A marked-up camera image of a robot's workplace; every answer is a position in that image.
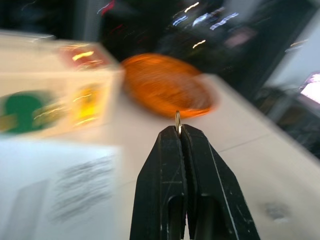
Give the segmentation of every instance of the orange object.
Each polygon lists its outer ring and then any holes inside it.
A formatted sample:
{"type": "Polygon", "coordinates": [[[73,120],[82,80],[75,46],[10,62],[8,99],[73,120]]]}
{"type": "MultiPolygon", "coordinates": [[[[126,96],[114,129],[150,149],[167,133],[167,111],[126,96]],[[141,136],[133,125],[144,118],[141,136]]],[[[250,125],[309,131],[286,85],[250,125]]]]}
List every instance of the orange object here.
{"type": "Polygon", "coordinates": [[[153,53],[129,57],[122,62],[125,88],[139,103],[166,117],[181,118],[207,114],[214,101],[197,81],[201,72],[178,59],[153,53]]]}

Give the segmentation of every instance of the cardboard box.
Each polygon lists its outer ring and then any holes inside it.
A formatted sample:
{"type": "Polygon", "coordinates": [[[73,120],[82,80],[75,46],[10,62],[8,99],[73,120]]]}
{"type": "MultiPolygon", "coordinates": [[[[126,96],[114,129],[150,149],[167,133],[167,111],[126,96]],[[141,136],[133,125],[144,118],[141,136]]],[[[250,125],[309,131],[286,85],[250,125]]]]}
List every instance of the cardboard box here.
{"type": "Polygon", "coordinates": [[[124,71],[99,43],[0,34],[0,133],[40,137],[111,120],[124,71]]]}

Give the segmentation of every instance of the white paper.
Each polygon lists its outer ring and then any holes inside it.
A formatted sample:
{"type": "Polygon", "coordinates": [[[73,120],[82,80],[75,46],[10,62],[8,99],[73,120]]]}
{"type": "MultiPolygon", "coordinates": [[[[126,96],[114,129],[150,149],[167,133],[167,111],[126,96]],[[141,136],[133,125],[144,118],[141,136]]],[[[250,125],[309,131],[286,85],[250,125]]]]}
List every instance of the white paper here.
{"type": "Polygon", "coordinates": [[[115,239],[119,157],[112,146],[0,139],[0,239],[115,239]]]}

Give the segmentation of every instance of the blurred light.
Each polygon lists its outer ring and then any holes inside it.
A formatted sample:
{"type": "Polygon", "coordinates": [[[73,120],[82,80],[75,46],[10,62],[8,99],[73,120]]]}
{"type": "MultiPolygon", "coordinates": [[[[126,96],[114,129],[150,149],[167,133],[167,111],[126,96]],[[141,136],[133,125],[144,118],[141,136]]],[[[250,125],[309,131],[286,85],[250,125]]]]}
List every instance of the blurred light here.
{"type": "Polygon", "coordinates": [[[88,97],[90,97],[92,94],[90,93],[90,94],[87,94],[87,95],[83,95],[83,96],[80,96],[80,97],[77,97],[77,98],[75,98],[74,100],[73,100],[73,102],[76,102],[76,101],[78,101],[78,100],[80,100],[80,99],[83,99],[83,98],[88,98],[88,97]]]}
{"type": "Polygon", "coordinates": [[[196,46],[198,46],[199,44],[203,44],[206,40],[200,41],[197,44],[195,44],[192,48],[194,49],[196,46]]]}
{"type": "Polygon", "coordinates": [[[96,12],[96,14],[99,14],[103,9],[107,8],[109,5],[110,5],[110,2],[109,2],[107,5],[105,5],[105,6],[103,6],[102,8],[100,8],[100,9],[96,12]]]}
{"type": "Polygon", "coordinates": [[[178,18],[176,21],[174,21],[172,23],[173,26],[177,26],[179,23],[181,23],[182,21],[186,20],[188,17],[186,15],[184,15],[183,17],[178,18]]]}
{"type": "Polygon", "coordinates": [[[291,51],[293,51],[293,50],[297,50],[297,49],[300,49],[300,48],[302,48],[302,47],[303,47],[303,45],[289,47],[289,48],[286,49],[284,52],[285,52],[285,53],[289,53],[289,52],[291,52],[291,51]]]}
{"type": "Polygon", "coordinates": [[[234,48],[236,46],[239,46],[241,44],[246,43],[250,39],[252,39],[257,33],[249,28],[249,27],[241,27],[234,31],[224,43],[228,48],[234,48]]]}
{"type": "Polygon", "coordinates": [[[84,124],[84,123],[86,123],[86,122],[90,122],[90,121],[93,121],[93,120],[96,120],[96,119],[98,119],[98,118],[97,118],[97,117],[90,117],[90,118],[88,118],[88,119],[85,119],[85,120],[82,120],[82,121],[76,123],[75,126],[79,126],[79,125],[81,125],[81,124],[84,124]]]}
{"type": "Polygon", "coordinates": [[[210,15],[214,16],[218,13],[221,13],[223,10],[225,10],[225,7],[222,6],[222,7],[218,8],[217,10],[213,11],[210,15]]]}
{"type": "Polygon", "coordinates": [[[181,13],[183,10],[181,10],[181,11],[178,11],[175,15],[173,15],[173,19],[179,14],[179,13],[181,13]]]}
{"type": "Polygon", "coordinates": [[[93,55],[93,54],[94,54],[94,51],[83,52],[83,53],[74,55],[74,56],[72,57],[72,60],[73,60],[73,61],[77,61],[77,60],[80,59],[80,58],[89,57],[89,56],[91,56],[91,55],[93,55]]]}
{"type": "Polygon", "coordinates": [[[73,51],[77,48],[82,48],[82,47],[86,47],[89,44],[73,44],[73,45],[68,45],[68,46],[63,46],[61,49],[64,51],[73,51]]]}
{"type": "Polygon", "coordinates": [[[114,29],[112,29],[112,30],[109,32],[109,34],[112,34],[115,30],[121,28],[122,26],[123,26],[123,24],[120,24],[120,25],[116,26],[114,29]]]}
{"type": "Polygon", "coordinates": [[[24,5],[22,8],[21,8],[21,11],[23,11],[27,6],[29,5],[32,5],[32,4],[35,4],[37,0],[33,1],[33,2],[29,2],[27,3],[26,5],[24,5]]]}
{"type": "Polygon", "coordinates": [[[305,42],[307,42],[307,41],[308,41],[308,39],[303,40],[303,41],[294,42],[294,43],[292,43],[292,44],[290,45],[290,47],[293,47],[293,46],[298,45],[298,44],[303,44],[303,43],[305,43],[305,42]]]}
{"type": "Polygon", "coordinates": [[[40,117],[42,117],[42,116],[50,115],[50,114],[52,114],[52,113],[54,113],[54,112],[57,112],[57,111],[60,111],[60,110],[63,110],[63,109],[64,109],[64,107],[57,107],[57,108],[55,108],[55,109],[53,109],[53,110],[51,110],[51,111],[45,111],[45,112],[43,112],[43,113],[35,116],[35,117],[33,118],[33,120],[36,120],[37,118],[40,118],[40,117]]]}
{"type": "Polygon", "coordinates": [[[210,14],[206,13],[200,17],[198,17],[196,20],[193,21],[192,27],[194,27],[196,24],[201,23],[203,20],[205,20],[207,17],[209,17],[210,14]]]}
{"type": "Polygon", "coordinates": [[[216,24],[212,25],[210,27],[211,30],[215,30],[217,27],[224,25],[228,20],[238,16],[239,13],[235,12],[229,16],[226,16],[224,19],[222,19],[220,22],[217,22],[216,24]]]}
{"type": "Polygon", "coordinates": [[[115,0],[111,0],[107,5],[100,8],[96,14],[99,14],[102,11],[102,15],[104,15],[107,11],[113,9],[115,6],[115,0]]]}
{"type": "Polygon", "coordinates": [[[199,2],[196,2],[195,4],[191,5],[190,7],[188,7],[186,10],[184,10],[184,12],[188,12],[190,9],[192,9],[193,7],[197,6],[199,4],[199,2]]]}

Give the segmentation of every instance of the white table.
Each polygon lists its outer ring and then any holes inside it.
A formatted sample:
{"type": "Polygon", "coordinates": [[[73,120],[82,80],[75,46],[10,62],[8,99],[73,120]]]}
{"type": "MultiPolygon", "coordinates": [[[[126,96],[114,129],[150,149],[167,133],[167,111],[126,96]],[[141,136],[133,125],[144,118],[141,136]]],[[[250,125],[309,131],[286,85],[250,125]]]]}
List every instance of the white table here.
{"type": "MultiPolygon", "coordinates": [[[[217,76],[203,81],[218,92],[218,109],[183,119],[204,132],[235,173],[263,240],[320,239],[320,165],[317,159],[282,133],[217,76]],[[266,206],[280,209],[274,220],[266,206]]],[[[119,239],[129,239],[137,176],[158,133],[174,121],[154,115],[119,97],[112,123],[59,136],[62,140],[120,145],[117,165],[119,239]]]]}

